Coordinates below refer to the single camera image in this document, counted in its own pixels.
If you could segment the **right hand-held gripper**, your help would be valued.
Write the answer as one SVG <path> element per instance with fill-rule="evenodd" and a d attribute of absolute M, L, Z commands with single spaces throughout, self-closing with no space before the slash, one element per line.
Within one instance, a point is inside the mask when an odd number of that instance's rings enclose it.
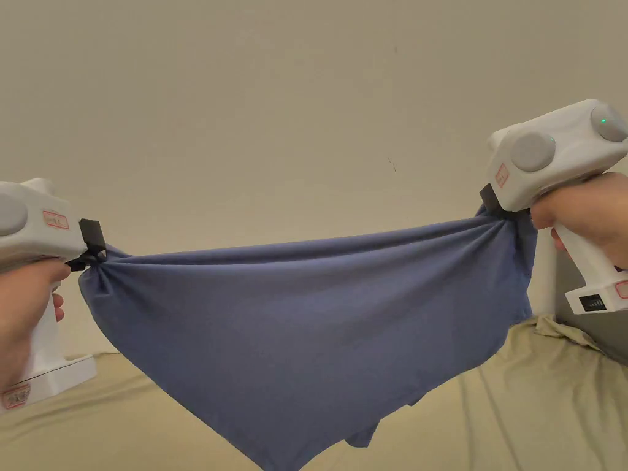
<path fill-rule="evenodd" d="M 587 99 L 494 132 L 488 140 L 488 211 L 506 217 L 546 193 L 609 170 L 627 155 L 627 123 L 609 104 Z M 575 314 L 627 310 L 627 272 L 585 238 L 556 228 L 584 286 L 566 293 Z"/>

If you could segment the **person's right hand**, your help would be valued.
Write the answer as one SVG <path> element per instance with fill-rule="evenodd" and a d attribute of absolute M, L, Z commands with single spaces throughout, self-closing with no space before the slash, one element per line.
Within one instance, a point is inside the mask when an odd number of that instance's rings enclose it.
<path fill-rule="evenodd" d="M 627 176 L 609 172 L 559 188 L 531 207 L 536 229 L 551 228 L 556 249 L 569 251 L 556 226 L 587 239 L 621 269 L 627 268 Z"/>

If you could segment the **person's left hand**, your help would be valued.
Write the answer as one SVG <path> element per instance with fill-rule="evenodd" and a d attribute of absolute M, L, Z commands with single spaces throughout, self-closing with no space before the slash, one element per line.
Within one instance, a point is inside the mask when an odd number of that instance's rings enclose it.
<path fill-rule="evenodd" d="M 31 337 L 47 308 L 51 287 L 70 274 L 67 264 L 48 260 L 1 273 L 1 390 L 20 381 Z"/>

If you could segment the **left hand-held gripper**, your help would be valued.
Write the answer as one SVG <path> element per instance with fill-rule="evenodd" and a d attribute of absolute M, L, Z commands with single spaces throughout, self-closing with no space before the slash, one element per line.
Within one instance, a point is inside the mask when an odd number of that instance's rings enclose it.
<path fill-rule="evenodd" d="M 72 272 L 106 261 L 106 245 L 96 220 L 79 218 L 57 197 L 51 181 L 34 178 L 1 183 L 1 269 L 8 271 L 57 259 Z M 74 388 L 97 374 L 87 355 L 63 355 L 53 301 L 31 337 L 29 361 L 20 381 L 1 392 L 1 413 L 19 410 Z"/>

